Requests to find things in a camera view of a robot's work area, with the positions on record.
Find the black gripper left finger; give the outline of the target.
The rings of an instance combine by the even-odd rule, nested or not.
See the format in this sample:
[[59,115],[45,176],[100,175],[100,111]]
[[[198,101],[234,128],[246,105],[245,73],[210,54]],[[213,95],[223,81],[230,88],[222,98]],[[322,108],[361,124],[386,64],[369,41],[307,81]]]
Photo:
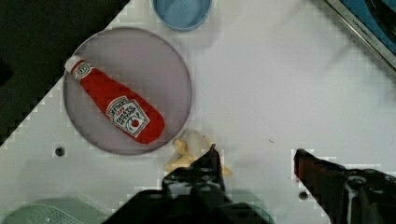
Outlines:
[[162,181],[162,189],[172,198],[190,195],[194,188],[206,185],[225,191],[220,156],[215,144],[191,165],[176,168]]

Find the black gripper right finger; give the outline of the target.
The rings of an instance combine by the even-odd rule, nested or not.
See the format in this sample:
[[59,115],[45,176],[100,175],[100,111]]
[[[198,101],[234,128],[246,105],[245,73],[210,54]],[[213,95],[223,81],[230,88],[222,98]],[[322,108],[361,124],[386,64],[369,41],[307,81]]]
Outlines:
[[396,224],[396,183],[376,169],[347,169],[299,148],[294,173],[331,224]]

